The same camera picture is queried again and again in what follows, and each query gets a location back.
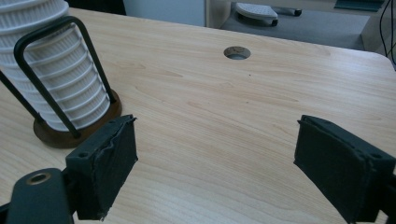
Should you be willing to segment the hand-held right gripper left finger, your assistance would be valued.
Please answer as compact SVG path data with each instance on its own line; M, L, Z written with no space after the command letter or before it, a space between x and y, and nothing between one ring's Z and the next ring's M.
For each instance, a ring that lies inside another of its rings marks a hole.
M101 220L138 161L135 117L113 119L66 156L66 171L76 184L75 210L81 220Z

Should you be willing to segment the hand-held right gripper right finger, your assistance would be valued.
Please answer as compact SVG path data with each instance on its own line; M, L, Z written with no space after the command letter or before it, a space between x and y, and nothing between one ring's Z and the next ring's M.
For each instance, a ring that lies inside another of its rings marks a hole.
M294 163L348 224L396 224L396 158L340 126L303 115Z

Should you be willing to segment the black wire cup holder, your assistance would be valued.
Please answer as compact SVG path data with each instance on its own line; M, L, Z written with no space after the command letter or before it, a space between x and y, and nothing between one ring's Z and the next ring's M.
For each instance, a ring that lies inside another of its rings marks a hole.
M72 121L66 116L65 112L60 108L58 101L53 98L53 96L50 94L50 91L44 86L42 81L38 78L32 67L28 64L28 62L26 62L23 56L23 53L29 44L37 41L38 39L46 37L47 35L51 35L52 33L55 33L56 31L61 30L62 28L72 23L74 23L78 27L82 34L83 40L88 47L90 55L92 56L93 63L98 70L99 78L104 85L106 95L109 97L110 101L109 109L101 118L99 118L99 120L94 122L92 125L81 129L76 128ZM80 19L74 16L65 16L51 22L48 25L45 25L42 28L28 33L17 41L13 50L13 54L22 72L32 82L32 84L36 87L41 96L49 104L50 108L55 112L55 114L67 128L66 132L53 130L0 70L0 80L2 81L2 83L23 105L23 107L35 118L33 124L34 133L36 137L45 145L55 148L76 147L85 139L87 139L90 135L92 135L95 131L97 131L101 126L105 125L108 121L120 116L122 111L120 97L115 91L111 89L106 78L103 66L100 63L96 50L93 46L91 37L87 31L86 26Z

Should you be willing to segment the stack of paper cups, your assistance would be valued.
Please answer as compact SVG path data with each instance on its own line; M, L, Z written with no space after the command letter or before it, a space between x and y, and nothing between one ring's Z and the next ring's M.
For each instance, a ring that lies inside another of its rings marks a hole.
M61 132L66 126L18 66L14 46L24 35L66 16L68 9L64 0L0 0L0 71ZM76 128L92 125L109 109L104 84L76 25L29 44L23 58Z

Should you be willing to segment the dark rectangular desk panel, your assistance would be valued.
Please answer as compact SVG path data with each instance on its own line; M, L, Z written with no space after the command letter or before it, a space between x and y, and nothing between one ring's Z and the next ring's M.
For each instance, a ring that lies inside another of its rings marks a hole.
M385 0L336 0L334 8L377 12Z

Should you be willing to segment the white wheeled base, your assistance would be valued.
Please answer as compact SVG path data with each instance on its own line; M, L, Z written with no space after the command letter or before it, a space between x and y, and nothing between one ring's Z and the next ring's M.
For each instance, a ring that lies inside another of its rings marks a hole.
M247 3L236 3L235 10L239 19L249 18L257 21L269 21L272 26L277 26L279 13L289 13L294 17L299 17L303 12L299 8L271 7Z

